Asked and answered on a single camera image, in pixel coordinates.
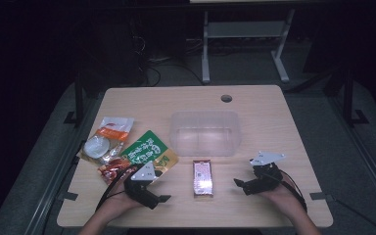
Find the red-orange snack packet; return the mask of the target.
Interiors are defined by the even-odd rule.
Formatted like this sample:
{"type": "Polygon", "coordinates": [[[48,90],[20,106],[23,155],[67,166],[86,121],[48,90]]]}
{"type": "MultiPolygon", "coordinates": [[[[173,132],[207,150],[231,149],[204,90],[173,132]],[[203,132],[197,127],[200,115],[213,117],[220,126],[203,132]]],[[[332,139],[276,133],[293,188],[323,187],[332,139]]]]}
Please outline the red-orange snack packet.
{"type": "Polygon", "coordinates": [[[98,172],[104,182],[110,185],[118,175],[130,169],[136,169],[136,166],[129,159],[117,158],[101,165],[98,172]]]}

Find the green and gold snack bag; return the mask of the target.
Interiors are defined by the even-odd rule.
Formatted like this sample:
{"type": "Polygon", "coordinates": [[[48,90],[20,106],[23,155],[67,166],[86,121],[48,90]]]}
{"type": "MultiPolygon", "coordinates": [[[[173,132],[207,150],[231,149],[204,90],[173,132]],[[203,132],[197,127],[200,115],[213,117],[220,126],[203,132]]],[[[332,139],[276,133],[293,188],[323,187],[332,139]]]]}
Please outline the green and gold snack bag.
{"type": "Polygon", "coordinates": [[[133,165],[152,162],[155,170],[162,171],[163,175],[179,161],[178,156],[151,130],[145,132],[121,155],[133,165]]]}

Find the person's right hand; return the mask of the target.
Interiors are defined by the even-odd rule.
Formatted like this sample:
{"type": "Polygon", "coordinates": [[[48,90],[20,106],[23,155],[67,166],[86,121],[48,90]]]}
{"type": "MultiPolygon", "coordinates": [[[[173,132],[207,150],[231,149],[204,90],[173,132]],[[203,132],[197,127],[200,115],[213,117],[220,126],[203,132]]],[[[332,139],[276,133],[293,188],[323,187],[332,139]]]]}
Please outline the person's right hand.
{"type": "Polygon", "coordinates": [[[266,198],[286,216],[306,213],[297,197],[285,186],[285,184],[291,186],[292,181],[285,174],[282,176],[283,181],[275,189],[259,193],[259,195],[266,198]]]}

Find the clear plastic container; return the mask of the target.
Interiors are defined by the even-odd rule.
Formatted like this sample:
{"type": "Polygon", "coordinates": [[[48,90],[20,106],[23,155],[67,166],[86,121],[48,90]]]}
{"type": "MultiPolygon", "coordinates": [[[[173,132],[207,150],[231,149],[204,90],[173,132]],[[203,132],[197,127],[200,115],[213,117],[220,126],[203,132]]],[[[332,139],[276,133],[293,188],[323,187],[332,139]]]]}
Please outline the clear plastic container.
{"type": "Polygon", "coordinates": [[[181,157],[230,157],[242,133],[234,111],[180,111],[171,116],[169,140],[181,157]]]}

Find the grey metal rail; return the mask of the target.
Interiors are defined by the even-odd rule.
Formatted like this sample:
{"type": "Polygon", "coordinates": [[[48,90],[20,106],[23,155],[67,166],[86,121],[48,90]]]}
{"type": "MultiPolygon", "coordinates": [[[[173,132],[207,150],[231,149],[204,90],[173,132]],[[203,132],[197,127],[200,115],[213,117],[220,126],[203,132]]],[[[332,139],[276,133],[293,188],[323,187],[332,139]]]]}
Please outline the grey metal rail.
{"type": "Polygon", "coordinates": [[[349,135],[352,144],[356,148],[356,151],[363,161],[367,173],[376,188],[376,161],[374,160],[372,153],[367,149],[366,144],[362,141],[361,136],[355,129],[357,122],[350,122],[348,120],[345,120],[343,115],[343,106],[339,103],[337,98],[328,98],[328,103],[330,104],[334,114],[337,116],[340,125],[349,135]]]}
{"type": "Polygon", "coordinates": [[[34,146],[27,176],[35,176],[28,189],[32,203],[23,235],[42,235],[59,191],[70,181],[69,173],[76,163],[76,153],[91,129],[100,106],[94,99],[85,99],[79,109],[75,101],[60,103],[47,122],[34,146]]]}

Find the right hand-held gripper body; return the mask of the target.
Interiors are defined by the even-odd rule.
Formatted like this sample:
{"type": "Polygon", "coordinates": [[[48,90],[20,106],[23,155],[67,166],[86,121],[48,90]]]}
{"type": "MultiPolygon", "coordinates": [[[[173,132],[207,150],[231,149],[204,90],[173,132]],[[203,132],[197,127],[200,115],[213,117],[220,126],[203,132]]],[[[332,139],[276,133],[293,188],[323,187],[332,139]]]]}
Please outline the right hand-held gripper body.
{"type": "Polygon", "coordinates": [[[245,194],[253,195],[275,189],[283,179],[276,163],[284,159],[284,154],[259,151],[250,160],[256,178],[243,184],[245,194]]]}

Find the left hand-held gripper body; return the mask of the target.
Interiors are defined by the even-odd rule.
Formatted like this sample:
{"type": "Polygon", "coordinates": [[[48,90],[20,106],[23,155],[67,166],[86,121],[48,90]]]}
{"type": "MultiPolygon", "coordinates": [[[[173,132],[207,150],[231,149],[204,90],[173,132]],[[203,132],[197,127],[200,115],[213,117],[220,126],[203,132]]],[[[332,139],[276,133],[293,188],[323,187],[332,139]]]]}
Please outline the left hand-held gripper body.
{"type": "Polygon", "coordinates": [[[154,165],[147,162],[134,167],[135,170],[124,181],[125,193],[132,200],[153,210],[160,202],[160,198],[148,190],[148,186],[157,179],[154,165]]]}

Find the person's left hand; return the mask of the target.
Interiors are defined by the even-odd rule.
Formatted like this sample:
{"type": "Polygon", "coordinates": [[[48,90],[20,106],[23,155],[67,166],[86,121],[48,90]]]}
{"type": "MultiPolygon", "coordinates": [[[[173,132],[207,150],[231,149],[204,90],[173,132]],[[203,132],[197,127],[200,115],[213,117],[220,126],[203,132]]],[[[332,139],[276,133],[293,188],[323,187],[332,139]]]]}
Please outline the person's left hand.
{"type": "Polygon", "coordinates": [[[129,210],[142,207],[140,203],[131,199],[125,193],[122,182],[115,185],[113,193],[108,197],[107,203],[109,204],[108,208],[113,210],[115,216],[119,216],[120,214],[123,214],[129,210]]]}

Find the black metal stand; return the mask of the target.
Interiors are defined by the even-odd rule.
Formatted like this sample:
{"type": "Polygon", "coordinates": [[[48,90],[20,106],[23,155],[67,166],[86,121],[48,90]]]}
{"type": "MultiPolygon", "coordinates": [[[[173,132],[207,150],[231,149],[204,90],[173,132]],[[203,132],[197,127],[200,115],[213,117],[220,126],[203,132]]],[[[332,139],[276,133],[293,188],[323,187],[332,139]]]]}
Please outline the black metal stand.
{"type": "Polygon", "coordinates": [[[350,127],[368,123],[362,110],[353,109],[353,76],[349,68],[345,69],[344,77],[343,118],[350,127]]]}
{"type": "Polygon", "coordinates": [[[74,110],[68,112],[64,123],[73,124],[75,127],[80,126],[84,116],[83,103],[83,86],[81,82],[81,74],[78,73],[74,78],[74,110]]]}

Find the grey tape strip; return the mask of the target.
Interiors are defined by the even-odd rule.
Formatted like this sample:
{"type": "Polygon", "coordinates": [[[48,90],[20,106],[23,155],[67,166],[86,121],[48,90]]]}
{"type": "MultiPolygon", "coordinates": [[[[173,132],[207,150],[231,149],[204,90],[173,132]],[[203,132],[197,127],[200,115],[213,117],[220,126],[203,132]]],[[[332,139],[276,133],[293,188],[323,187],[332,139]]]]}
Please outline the grey tape strip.
{"type": "Polygon", "coordinates": [[[78,197],[77,194],[71,193],[71,192],[62,192],[57,196],[57,199],[60,201],[63,200],[70,200],[70,201],[75,201],[76,198],[78,197]]]}
{"type": "Polygon", "coordinates": [[[313,201],[316,200],[325,200],[326,202],[333,202],[335,198],[330,194],[325,194],[323,192],[309,193],[313,201]]]}

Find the clear bag with orange label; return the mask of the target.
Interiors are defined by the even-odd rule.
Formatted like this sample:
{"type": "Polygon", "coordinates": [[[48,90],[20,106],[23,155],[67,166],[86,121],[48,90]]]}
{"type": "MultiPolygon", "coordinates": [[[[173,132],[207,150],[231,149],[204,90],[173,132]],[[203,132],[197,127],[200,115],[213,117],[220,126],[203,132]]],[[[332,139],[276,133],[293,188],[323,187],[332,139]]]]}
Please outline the clear bag with orange label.
{"type": "Polygon", "coordinates": [[[84,142],[77,156],[98,166],[117,159],[133,123],[133,117],[104,117],[95,133],[84,142]]]}

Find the white metal table frame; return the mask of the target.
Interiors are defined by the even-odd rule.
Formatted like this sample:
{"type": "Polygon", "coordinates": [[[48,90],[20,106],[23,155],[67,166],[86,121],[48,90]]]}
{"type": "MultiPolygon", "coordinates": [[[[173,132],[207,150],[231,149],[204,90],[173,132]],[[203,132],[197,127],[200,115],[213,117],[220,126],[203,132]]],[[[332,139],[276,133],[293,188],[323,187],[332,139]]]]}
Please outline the white metal table frame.
{"type": "Polygon", "coordinates": [[[209,40],[219,38],[278,38],[279,43],[271,51],[272,61],[277,69],[280,80],[288,83],[290,78],[284,68],[281,55],[289,35],[295,10],[291,9],[284,21],[268,22],[211,22],[209,13],[204,12],[203,24],[203,54],[202,54],[202,81],[211,82],[209,63],[209,40]]]}

